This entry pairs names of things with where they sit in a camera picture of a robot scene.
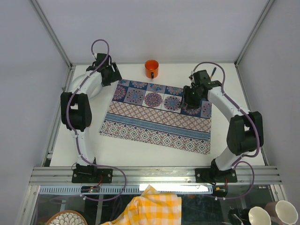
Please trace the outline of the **patterned placemat cloth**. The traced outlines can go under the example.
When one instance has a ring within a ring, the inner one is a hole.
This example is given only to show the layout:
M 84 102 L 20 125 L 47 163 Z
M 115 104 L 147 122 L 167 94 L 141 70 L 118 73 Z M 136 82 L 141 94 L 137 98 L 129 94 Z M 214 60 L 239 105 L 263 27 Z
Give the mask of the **patterned placemat cloth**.
M 99 133 L 103 136 L 209 154 L 211 103 L 181 108 L 183 89 L 121 80 Z

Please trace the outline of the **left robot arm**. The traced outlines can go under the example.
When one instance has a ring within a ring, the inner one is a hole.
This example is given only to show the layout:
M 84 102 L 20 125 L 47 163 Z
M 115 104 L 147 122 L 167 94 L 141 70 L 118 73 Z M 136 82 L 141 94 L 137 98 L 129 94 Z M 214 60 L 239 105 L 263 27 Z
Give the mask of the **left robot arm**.
M 90 100 L 103 87 L 122 79 L 119 69 L 110 55 L 97 53 L 96 60 L 86 72 L 76 77 L 60 96 L 61 121 L 70 131 L 77 153 L 73 169 L 72 183 L 109 184 L 112 182 L 113 168 L 97 166 L 96 157 L 89 141 L 89 127 L 92 123 Z

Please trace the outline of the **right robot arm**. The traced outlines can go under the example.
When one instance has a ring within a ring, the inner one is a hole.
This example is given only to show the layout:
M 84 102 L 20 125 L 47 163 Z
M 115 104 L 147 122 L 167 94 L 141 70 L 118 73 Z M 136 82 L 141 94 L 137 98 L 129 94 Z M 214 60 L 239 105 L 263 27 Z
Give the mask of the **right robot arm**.
M 236 183 L 237 163 L 243 157 L 255 157 L 263 145 L 263 118 L 259 112 L 237 105 L 224 90 L 220 81 L 212 81 L 206 70 L 192 72 L 190 86 L 184 86 L 180 106 L 188 110 L 199 109 L 201 100 L 208 100 L 226 117 L 229 128 L 226 137 L 227 147 L 209 168 L 197 168 L 197 183 Z

